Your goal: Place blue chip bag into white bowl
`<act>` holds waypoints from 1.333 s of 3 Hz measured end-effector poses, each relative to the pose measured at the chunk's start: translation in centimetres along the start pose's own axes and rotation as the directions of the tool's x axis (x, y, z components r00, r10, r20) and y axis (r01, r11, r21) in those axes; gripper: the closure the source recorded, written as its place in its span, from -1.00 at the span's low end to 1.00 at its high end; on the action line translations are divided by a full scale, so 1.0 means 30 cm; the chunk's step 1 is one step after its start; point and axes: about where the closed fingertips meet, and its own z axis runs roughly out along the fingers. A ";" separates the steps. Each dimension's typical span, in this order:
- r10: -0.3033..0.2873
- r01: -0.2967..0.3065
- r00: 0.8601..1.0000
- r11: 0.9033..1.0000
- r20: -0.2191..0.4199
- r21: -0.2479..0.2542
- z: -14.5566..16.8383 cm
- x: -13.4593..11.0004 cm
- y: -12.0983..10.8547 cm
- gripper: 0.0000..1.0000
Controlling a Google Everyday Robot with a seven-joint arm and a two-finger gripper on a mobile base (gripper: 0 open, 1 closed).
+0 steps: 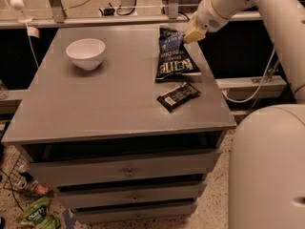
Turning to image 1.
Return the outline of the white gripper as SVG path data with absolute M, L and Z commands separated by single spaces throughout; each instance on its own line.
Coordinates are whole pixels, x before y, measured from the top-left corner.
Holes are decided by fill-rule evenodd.
M 202 0 L 183 30 L 183 42 L 189 44 L 200 41 L 205 38 L 206 32 L 217 32 L 228 23 L 228 19 L 215 11 L 212 0 Z

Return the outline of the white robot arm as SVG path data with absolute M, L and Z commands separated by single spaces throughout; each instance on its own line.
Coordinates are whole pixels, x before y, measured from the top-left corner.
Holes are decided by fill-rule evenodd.
M 219 31 L 251 6 L 274 44 L 281 77 L 269 64 L 260 86 L 281 82 L 295 103 L 268 106 L 237 126 L 228 180 L 228 229 L 305 229 L 305 8 L 298 0 L 202 0 L 185 29 L 187 43 Z

